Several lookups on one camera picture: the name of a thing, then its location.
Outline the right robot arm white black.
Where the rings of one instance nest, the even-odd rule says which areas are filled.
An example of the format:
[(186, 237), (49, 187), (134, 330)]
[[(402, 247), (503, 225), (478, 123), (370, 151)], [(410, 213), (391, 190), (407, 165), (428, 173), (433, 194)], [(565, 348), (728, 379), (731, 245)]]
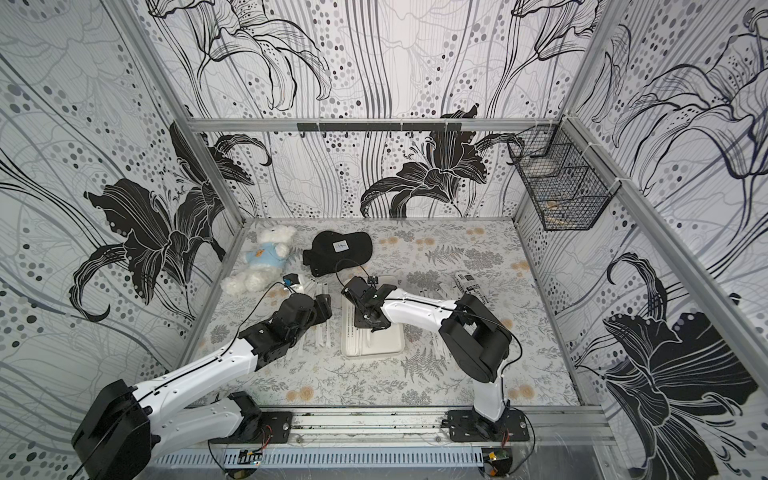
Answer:
[(512, 333), (476, 296), (437, 300), (411, 294), (392, 284), (373, 286), (351, 278), (342, 296), (362, 315), (362, 327), (373, 332), (396, 324), (436, 333), (459, 368), (473, 380), (473, 410), (489, 422), (506, 408), (502, 367), (509, 358)]

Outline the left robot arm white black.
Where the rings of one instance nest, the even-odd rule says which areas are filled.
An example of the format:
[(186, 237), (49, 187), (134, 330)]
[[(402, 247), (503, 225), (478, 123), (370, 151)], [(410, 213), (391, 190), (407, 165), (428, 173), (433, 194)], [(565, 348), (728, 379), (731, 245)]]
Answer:
[(103, 387), (71, 440), (80, 471), (91, 479), (133, 479), (151, 460), (189, 445), (253, 438), (261, 410), (247, 393), (203, 407), (192, 402), (284, 357), (331, 316), (329, 295), (293, 293), (268, 319), (207, 356), (135, 385), (119, 379)]

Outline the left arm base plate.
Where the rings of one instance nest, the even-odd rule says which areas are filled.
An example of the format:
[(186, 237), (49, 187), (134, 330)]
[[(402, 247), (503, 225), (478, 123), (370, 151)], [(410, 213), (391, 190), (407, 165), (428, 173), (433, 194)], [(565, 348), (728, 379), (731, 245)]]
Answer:
[(251, 416), (244, 420), (245, 425), (238, 427), (235, 432), (224, 438), (212, 439), (213, 444), (256, 444), (272, 445), (286, 444), (289, 439), (293, 422), (291, 411), (267, 411), (258, 417)]

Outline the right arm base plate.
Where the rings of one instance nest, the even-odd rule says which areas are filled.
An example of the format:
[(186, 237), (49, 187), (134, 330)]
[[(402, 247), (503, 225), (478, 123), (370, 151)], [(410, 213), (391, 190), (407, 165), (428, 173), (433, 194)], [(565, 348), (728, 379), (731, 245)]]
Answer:
[(496, 421), (490, 421), (474, 410), (449, 410), (441, 421), (441, 427), (448, 431), (451, 441), (455, 443), (509, 443), (531, 440), (525, 415), (514, 409), (505, 409)]

